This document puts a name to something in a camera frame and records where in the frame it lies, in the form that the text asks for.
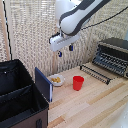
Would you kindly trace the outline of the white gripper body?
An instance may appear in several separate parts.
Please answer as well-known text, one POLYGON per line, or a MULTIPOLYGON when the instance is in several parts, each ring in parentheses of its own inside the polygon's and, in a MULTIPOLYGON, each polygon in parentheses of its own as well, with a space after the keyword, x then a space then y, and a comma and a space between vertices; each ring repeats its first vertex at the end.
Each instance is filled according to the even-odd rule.
POLYGON ((61 48, 70 45, 79 39, 80 35, 77 34, 75 36, 65 36, 57 32, 55 35, 52 35, 49 39, 50 49, 52 51, 58 51, 61 48))

